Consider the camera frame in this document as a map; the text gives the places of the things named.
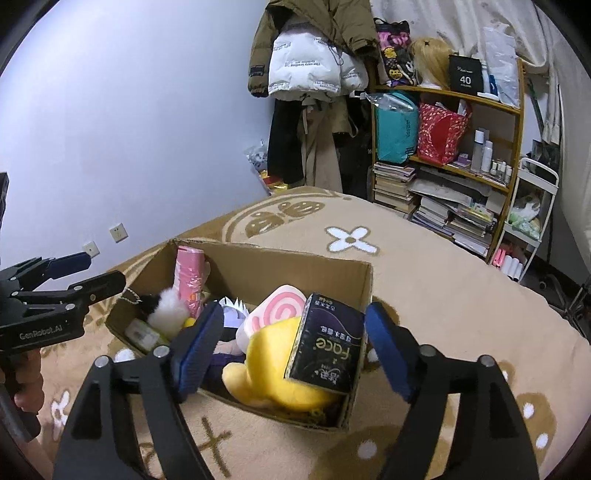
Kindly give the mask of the person's left hand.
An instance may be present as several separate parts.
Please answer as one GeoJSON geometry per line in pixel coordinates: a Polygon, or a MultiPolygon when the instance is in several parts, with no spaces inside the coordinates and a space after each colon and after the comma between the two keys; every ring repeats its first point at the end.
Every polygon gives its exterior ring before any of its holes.
{"type": "Polygon", "coordinates": [[[15,367],[15,374],[20,385],[19,391],[14,395],[15,405],[24,412],[37,414],[45,399],[40,350],[24,353],[15,367]]]}

